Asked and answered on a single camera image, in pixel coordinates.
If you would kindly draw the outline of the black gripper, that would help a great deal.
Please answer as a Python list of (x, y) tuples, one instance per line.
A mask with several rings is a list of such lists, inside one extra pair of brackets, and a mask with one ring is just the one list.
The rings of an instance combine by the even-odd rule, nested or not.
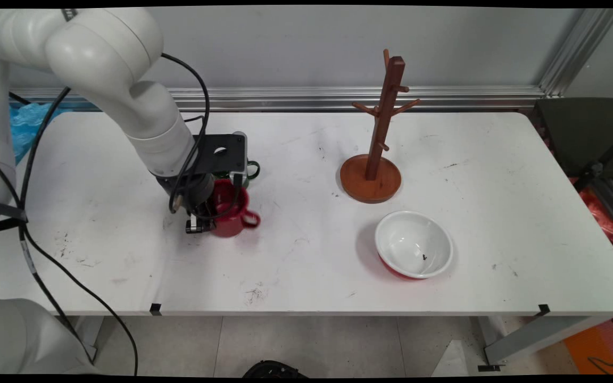
[(211, 173), (191, 175), (186, 173), (180, 179), (177, 187), (176, 176), (161, 177), (156, 181), (163, 187), (168, 194), (167, 209), (174, 213), (173, 202), (178, 196), (182, 196), (181, 207), (185, 208), (189, 214), (186, 221), (185, 233), (200, 234), (212, 232), (215, 229), (214, 220), (202, 220), (195, 215), (213, 216), (217, 212), (211, 207), (211, 196), (214, 190), (214, 176)]

